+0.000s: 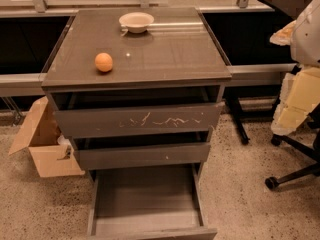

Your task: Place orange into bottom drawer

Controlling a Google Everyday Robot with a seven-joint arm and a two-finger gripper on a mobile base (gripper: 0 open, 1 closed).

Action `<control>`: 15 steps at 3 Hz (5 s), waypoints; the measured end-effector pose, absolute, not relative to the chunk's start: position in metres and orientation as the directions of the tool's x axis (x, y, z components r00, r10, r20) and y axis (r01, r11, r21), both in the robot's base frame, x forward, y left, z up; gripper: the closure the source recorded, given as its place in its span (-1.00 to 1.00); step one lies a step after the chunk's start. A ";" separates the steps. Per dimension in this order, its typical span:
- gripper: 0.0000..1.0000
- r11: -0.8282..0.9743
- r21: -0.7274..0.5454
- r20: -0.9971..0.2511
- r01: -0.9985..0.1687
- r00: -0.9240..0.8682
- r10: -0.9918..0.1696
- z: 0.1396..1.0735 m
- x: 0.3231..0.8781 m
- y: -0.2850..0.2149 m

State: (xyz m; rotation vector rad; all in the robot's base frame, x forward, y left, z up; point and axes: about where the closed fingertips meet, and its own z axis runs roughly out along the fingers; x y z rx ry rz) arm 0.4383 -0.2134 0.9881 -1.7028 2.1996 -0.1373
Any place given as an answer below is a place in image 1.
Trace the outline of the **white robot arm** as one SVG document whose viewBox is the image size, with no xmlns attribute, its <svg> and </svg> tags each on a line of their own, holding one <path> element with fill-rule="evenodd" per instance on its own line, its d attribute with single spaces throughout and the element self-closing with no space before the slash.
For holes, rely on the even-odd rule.
<svg viewBox="0 0 320 240">
<path fill-rule="evenodd" d="M 320 0 L 312 0 L 294 23 L 290 32 L 290 52 L 301 70 L 283 79 L 278 104 L 271 124 L 276 135 L 294 132 L 320 104 Z"/>
</svg>

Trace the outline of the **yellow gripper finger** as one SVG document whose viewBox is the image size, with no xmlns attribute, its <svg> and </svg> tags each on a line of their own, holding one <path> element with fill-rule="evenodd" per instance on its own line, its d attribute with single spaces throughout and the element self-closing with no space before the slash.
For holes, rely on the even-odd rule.
<svg viewBox="0 0 320 240">
<path fill-rule="evenodd" d="M 294 132 L 320 104 L 320 69 L 304 66 L 296 75 L 287 73 L 271 130 L 276 135 Z"/>
<path fill-rule="evenodd" d="M 294 27 L 296 25 L 296 21 L 292 21 L 282 29 L 273 33 L 270 37 L 270 42 L 280 46 L 290 46 L 291 45 L 291 37 Z"/>
</svg>

